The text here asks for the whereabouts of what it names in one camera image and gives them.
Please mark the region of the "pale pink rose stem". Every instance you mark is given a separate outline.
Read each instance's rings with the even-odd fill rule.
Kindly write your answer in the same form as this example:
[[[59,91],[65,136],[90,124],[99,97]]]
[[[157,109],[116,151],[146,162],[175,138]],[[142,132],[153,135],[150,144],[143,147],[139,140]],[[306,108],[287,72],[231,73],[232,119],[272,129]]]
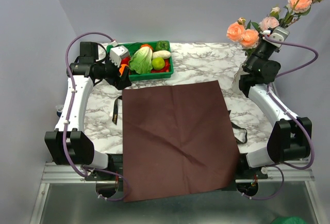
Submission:
[[[252,26],[257,31],[265,31],[269,29],[274,29],[279,26],[279,13],[281,12],[281,8],[279,6],[273,7],[271,9],[270,14],[263,18],[259,23],[252,22]]]

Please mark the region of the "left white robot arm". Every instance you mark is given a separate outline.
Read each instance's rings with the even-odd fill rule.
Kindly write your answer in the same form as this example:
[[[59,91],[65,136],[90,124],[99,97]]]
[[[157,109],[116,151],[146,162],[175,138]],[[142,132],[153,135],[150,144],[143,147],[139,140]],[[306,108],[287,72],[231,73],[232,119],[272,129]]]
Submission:
[[[131,86],[129,68],[123,63],[130,54],[126,47],[117,45],[99,59],[98,48],[96,42],[80,43],[80,55],[67,69],[68,90],[59,121],[44,140],[55,164],[97,168],[97,175],[109,180],[114,175],[113,158],[95,150],[84,133],[84,120],[88,98],[97,83],[105,80],[117,90]]]

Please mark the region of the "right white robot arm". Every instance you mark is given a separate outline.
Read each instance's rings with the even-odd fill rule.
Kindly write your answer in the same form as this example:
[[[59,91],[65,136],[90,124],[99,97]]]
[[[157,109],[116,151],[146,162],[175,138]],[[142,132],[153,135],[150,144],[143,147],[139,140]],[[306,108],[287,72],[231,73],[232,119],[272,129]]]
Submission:
[[[281,40],[264,36],[243,64],[244,74],[239,77],[239,90],[261,109],[273,127],[264,148],[240,156],[237,172],[245,179],[254,175],[256,168],[289,165],[291,160],[309,158],[309,163],[302,167],[307,169],[315,160],[311,120],[291,111],[270,87],[281,68],[270,56],[281,44]]]

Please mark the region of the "red paper bouquet wrap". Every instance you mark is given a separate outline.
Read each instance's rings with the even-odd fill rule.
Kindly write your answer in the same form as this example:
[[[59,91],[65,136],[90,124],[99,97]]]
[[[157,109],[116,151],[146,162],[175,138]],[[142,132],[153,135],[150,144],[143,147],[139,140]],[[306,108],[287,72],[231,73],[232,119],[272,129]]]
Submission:
[[[218,81],[125,89],[125,202],[227,187],[239,160]]]

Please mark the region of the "black ribbon with gold text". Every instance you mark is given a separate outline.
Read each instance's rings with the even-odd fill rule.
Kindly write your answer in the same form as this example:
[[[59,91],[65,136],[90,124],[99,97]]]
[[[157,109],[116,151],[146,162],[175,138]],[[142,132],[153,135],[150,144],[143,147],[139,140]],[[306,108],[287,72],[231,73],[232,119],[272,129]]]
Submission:
[[[119,100],[122,100],[122,96],[118,96],[115,101],[114,101],[114,105],[113,105],[113,113],[112,113],[112,122],[117,125],[118,123],[118,114],[119,114]],[[240,127],[238,126],[237,124],[231,122],[231,125],[232,125],[232,128],[235,129],[235,130],[240,130],[240,131],[244,131],[244,139],[243,140],[240,140],[238,139],[237,137],[235,138],[236,140],[236,143],[238,145],[242,145],[242,144],[246,144],[247,141],[248,141],[248,131],[247,129],[243,128],[243,127]]]

